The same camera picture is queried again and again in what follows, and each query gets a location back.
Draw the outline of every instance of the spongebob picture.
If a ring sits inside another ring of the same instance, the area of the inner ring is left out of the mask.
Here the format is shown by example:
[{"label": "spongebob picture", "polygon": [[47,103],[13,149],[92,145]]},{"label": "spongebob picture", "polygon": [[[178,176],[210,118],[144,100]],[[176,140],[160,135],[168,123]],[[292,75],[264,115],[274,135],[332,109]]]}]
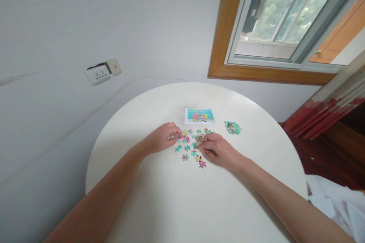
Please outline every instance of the spongebob picture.
[{"label": "spongebob picture", "polygon": [[212,110],[185,108],[185,124],[214,124]]}]

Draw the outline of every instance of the wrist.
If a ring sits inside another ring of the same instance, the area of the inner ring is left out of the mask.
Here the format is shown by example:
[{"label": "wrist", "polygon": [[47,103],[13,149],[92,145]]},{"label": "wrist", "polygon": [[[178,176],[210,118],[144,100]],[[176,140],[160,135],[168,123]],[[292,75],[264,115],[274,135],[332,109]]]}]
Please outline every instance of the wrist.
[{"label": "wrist", "polygon": [[136,155],[142,159],[144,159],[146,156],[150,154],[146,145],[142,141],[140,141],[133,147],[129,148],[128,153]]}]

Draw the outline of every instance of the forearm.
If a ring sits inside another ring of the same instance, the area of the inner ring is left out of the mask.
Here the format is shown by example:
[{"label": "forearm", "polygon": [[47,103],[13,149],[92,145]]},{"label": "forearm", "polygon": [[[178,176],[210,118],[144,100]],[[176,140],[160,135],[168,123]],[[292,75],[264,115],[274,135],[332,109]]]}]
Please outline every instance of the forearm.
[{"label": "forearm", "polygon": [[137,144],[128,150],[45,242],[104,242],[146,157],[144,149]]},{"label": "forearm", "polygon": [[259,192],[298,242],[354,242],[331,219],[252,160],[242,157],[238,172]]}]

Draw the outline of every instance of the pile of puzzle pieces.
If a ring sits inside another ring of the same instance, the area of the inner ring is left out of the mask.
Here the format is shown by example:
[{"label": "pile of puzzle pieces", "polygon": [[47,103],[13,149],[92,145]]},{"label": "pile of puzzle pieces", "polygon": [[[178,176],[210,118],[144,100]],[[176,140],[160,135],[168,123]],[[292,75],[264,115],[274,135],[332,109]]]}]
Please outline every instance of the pile of puzzle pieces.
[{"label": "pile of puzzle pieces", "polygon": [[232,135],[239,135],[241,133],[242,128],[235,123],[234,121],[225,121],[225,127],[227,131]]},{"label": "pile of puzzle pieces", "polygon": [[[199,135],[203,131],[200,130],[200,129],[198,129],[196,132],[197,132],[197,135],[193,135],[194,131],[192,129],[190,129],[190,130],[184,130],[183,131],[184,136],[182,138],[178,138],[177,139],[177,142],[179,142],[179,143],[182,142],[184,144],[187,144],[187,145],[184,146],[184,151],[186,151],[186,152],[189,152],[190,151],[190,154],[193,156],[193,158],[195,158],[196,162],[199,164],[199,168],[201,168],[203,170],[204,168],[206,168],[206,162],[204,162],[202,160],[202,157],[197,154],[198,151],[196,150],[197,143],[198,142],[201,142],[203,140],[203,136],[202,135]],[[206,134],[211,133],[211,131],[208,128],[205,128],[204,129],[204,132]],[[188,145],[188,143],[190,141],[192,141],[192,139],[194,139],[196,142],[192,142],[191,143],[191,146],[190,146],[190,145]],[[179,152],[181,149],[183,149],[182,146],[180,144],[178,144],[177,147],[175,148],[175,151],[176,152]],[[190,157],[189,157],[188,154],[184,154],[184,155],[182,155],[182,158],[181,159],[183,161],[188,161],[189,158]]]}]

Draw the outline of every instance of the hand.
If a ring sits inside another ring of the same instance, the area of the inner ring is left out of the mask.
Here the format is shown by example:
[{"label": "hand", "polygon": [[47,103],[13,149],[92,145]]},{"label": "hand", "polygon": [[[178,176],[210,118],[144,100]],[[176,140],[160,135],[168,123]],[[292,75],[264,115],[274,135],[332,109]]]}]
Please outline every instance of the hand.
[{"label": "hand", "polygon": [[221,135],[214,132],[205,135],[203,142],[197,148],[215,164],[232,171],[237,171],[240,163],[247,159]]},{"label": "hand", "polygon": [[141,140],[139,145],[148,155],[163,151],[176,143],[183,133],[175,123],[165,123]]}]

